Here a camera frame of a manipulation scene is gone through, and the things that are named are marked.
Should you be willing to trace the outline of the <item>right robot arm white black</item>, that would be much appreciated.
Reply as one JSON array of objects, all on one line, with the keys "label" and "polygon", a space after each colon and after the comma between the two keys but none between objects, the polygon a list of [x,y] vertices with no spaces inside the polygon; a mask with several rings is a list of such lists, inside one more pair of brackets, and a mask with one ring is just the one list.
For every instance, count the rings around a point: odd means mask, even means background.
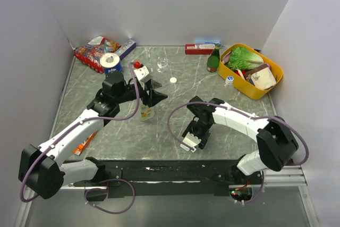
[{"label": "right robot arm white black", "polygon": [[262,170],[279,172],[299,147],[291,130],[279,117],[260,118],[218,98],[204,102],[198,96],[189,101],[187,108],[194,119],[182,134],[184,150],[194,153],[197,148],[203,149],[214,124],[229,127],[257,143],[256,151],[240,157],[234,165],[232,177],[237,183],[245,183],[252,174]]}]

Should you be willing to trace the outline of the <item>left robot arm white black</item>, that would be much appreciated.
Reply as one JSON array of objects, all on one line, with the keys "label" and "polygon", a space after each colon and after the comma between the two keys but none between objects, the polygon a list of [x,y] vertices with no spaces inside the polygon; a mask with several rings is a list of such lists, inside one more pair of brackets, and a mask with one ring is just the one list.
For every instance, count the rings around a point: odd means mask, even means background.
[{"label": "left robot arm white black", "polygon": [[153,107],[167,98],[154,90],[151,76],[137,69],[133,83],[114,71],[102,82],[102,88],[82,114],[56,136],[35,147],[28,145],[21,154],[19,180],[43,199],[55,195],[62,186],[88,180],[94,186],[105,179],[105,165],[93,157],[66,163],[73,150],[110,121],[117,121],[120,104],[135,101]]}]

